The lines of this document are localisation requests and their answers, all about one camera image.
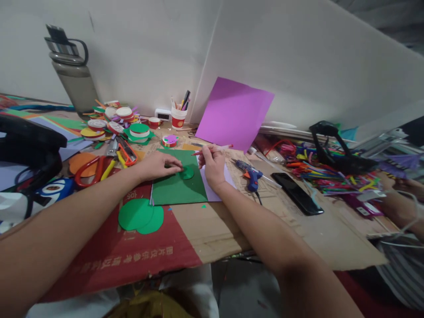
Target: person's right hand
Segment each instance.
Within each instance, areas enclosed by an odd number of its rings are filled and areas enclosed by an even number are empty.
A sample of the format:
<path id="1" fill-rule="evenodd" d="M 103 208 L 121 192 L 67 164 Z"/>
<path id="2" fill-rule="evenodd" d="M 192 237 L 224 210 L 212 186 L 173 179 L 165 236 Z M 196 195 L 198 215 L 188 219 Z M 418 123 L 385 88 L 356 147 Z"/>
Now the person's right hand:
<path id="1" fill-rule="evenodd" d="M 410 179 L 397 179 L 396 190 L 406 191 L 416 196 L 418 201 L 424 201 L 424 185 L 415 180 Z"/>
<path id="2" fill-rule="evenodd" d="M 214 144 L 203 146 L 202 154 L 199 155 L 199 169 L 205 166 L 204 174 L 212 189 L 225 182 L 225 157 L 221 151 L 216 151 L 217 148 Z"/>

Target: white wall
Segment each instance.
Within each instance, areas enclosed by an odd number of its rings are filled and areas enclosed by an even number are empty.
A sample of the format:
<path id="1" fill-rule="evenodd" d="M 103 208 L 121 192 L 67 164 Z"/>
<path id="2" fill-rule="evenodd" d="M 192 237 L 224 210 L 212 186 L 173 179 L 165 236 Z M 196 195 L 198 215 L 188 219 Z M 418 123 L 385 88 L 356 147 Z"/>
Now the white wall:
<path id="1" fill-rule="evenodd" d="M 424 98 L 422 56 L 325 0 L 225 0 L 192 122 L 218 76 L 275 93 L 266 119 L 302 129 L 364 125 Z"/>
<path id="2" fill-rule="evenodd" d="M 0 91 L 70 102 L 48 56 L 48 23 L 86 42 L 101 100 L 142 105 L 146 115 L 169 108 L 169 96 L 196 92 L 219 6 L 217 0 L 2 0 Z"/>

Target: blue paper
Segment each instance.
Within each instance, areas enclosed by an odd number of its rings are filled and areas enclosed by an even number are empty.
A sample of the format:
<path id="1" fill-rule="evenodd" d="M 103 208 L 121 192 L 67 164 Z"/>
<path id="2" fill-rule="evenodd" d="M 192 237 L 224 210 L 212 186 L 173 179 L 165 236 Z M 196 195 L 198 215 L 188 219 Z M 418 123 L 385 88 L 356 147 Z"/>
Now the blue paper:
<path id="1" fill-rule="evenodd" d="M 75 139 L 77 136 L 68 130 L 58 127 L 51 121 L 49 121 L 45 117 L 34 117 L 28 119 L 29 121 L 35 122 L 37 124 L 43 125 L 45 127 L 48 127 L 63 136 L 67 140 Z M 5 133 L 0 132 L 0 138 L 3 138 L 6 136 Z M 80 150 L 90 146 L 93 142 L 87 141 L 87 140 L 81 140 L 73 143 L 68 143 L 66 148 L 60 148 L 59 154 L 62 158 L 62 161 L 65 161 L 66 159 L 72 157 L 76 153 L 78 153 Z M 4 161 L 0 161 L 0 191 L 3 191 L 5 189 L 8 189 L 12 186 L 15 186 L 15 177 L 18 175 L 19 172 L 25 170 L 27 166 L 15 164 L 15 163 L 7 163 Z M 26 171 L 22 174 L 22 176 L 19 178 L 19 181 L 22 182 L 24 180 L 27 180 L 33 176 L 33 173 L 31 171 Z"/>

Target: water bottle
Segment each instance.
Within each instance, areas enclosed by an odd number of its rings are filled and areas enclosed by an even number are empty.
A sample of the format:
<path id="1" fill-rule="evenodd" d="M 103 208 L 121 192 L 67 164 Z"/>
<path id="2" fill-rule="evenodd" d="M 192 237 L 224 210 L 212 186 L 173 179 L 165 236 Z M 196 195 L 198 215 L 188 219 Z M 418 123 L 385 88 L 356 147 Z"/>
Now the water bottle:
<path id="1" fill-rule="evenodd" d="M 95 99 L 98 99 L 90 70 L 87 67 L 88 49 L 87 45 L 77 39 L 68 39 L 65 31 L 50 24 L 46 24 L 50 38 L 44 38 L 50 49 L 49 56 L 52 65 L 62 82 L 66 93 L 71 99 L 78 116 L 83 120 L 89 120 L 84 113 L 91 113 L 96 106 Z M 84 58 L 78 53 L 75 43 L 77 41 L 84 48 Z"/>

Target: smartphone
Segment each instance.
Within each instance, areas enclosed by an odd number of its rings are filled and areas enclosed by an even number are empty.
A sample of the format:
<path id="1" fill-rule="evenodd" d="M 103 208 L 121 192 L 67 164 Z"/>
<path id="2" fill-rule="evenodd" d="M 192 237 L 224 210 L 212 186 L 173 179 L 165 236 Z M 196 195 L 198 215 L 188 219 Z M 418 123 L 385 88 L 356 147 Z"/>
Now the smartphone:
<path id="1" fill-rule="evenodd" d="M 303 189 L 298 186 L 298 184 L 285 173 L 273 173 L 271 177 L 277 182 L 280 186 L 283 187 L 283 190 L 288 194 L 288 196 L 296 203 L 298 208 L 306 216 L 312 216 L 324 213 L 324 210 L 317 206 L 309 194 L 307 194 Z"/>

